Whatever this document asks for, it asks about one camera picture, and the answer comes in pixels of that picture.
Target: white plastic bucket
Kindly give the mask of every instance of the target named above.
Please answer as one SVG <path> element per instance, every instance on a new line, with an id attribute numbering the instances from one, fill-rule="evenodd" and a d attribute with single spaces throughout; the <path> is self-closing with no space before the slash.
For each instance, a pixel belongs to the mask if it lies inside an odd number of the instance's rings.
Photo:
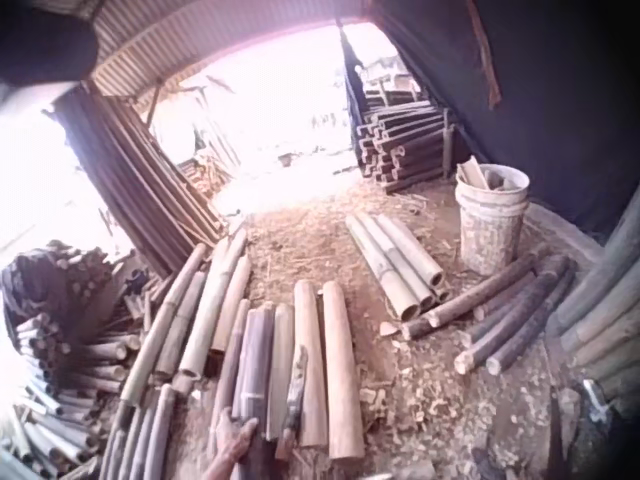
<path id="1" fill-rule="evenodd" d="M 472 187 L 458 175 L 460 257 L 481 275 L 493 275 L 515 258 L 524 212 L 529 206 L 529 177 L 504 165 L 480 165 L 486 176 L 499 175 L 505 188 Z"/>

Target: dark tarp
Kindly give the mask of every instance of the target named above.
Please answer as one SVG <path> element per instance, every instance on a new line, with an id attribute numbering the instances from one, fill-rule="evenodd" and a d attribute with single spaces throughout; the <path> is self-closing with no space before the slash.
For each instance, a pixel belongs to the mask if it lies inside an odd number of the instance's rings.
<path id="1" fill-rule="evenodd" d="M 371 16 L 480 161 L 526 172 L 535 200 L 604 240 L 640 179 L 637 54 L 612 54 L 632 31 L 582 2 L 475 0 L 502 96 L 490 109 L 470 1 L 378 0 Z"/>

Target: dirt floor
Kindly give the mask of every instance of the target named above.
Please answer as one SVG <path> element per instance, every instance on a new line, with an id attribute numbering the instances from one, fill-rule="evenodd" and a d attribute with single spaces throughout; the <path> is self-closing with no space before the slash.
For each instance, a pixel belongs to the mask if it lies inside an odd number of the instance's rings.
<path id="1" fill-rule="evenodd" d="M 282 208 L 272 201 L 273 208 L 246 219 L 253 261 L 252 306 L 267 300 L 292 303 L 299 279 L 311 280 L 318 289 L 337 280 L 347 300 L 360 374 L 365 460 L 344 469 L 332 465 L 326 452 L 301 451 L 292 461 L 289 478 L 355 478 L 429 459 L 438 478 L 477 479 L 469 450 L 483 434 L 489 435 L 499 465 L 517 471 L 535 465 L 549 424 L 549 373 L 541 340 L 498 377 L 484 367 L 461 377 L 453 370 L 453 360 L 463 350 L 458 332 L 473 322 L 470 318 L 416 342 L 381 338 L 380 323 L 394 317 L 345 227 L 345 216 L 359 211 L 400 218 L 442 265 L 456 295 L 481 277 L 458 261 L 459 212 L 453 183 L 438 180 L 386 196 L 359 171 L 332 175 L 331 168 L 324 177 L 306 181 L 311 182 L 309 188 L 315 182 L 334 182 L 335 189 L 324 187 L 322 195 L 307 194 Z M 277 195 L 286 196 L 286 191 Z M 547 241 L 555 251 L 572 253 L 557 238 L 542 235 L 525 227 L 520 249 Z M 214 383 L 203 388 L 178 407 L 167 478 L 198 478 L 206 467 Z"/>

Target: corrugated metal roof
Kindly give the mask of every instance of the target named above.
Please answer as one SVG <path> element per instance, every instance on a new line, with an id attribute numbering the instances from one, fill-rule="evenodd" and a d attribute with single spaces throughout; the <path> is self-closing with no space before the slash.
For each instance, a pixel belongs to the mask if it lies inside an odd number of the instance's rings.
<path id="1" fill-rule="evenodd" d="M 36 0 L 41 8 L 88 18 L 100 0 Z M 362 0 L 105 0 L 94 79 L 106 95 L 148 100 L 238 45 L 305 25 L 363 17 Z"/>

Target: hand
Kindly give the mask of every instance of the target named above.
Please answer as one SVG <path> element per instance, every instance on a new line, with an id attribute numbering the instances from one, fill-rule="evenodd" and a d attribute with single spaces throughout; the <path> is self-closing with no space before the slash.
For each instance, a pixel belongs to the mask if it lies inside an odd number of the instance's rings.
<path id="1" fill-rule="evenodd" d="M 257 418 L 248 420 L 244 425 L 232 421 L 231 408 L 225 408 L 220 413 L 220 420 L 216 427 L 218 455 L 235 464 L 249 450 L 251 438 L 257 426 Z"/>

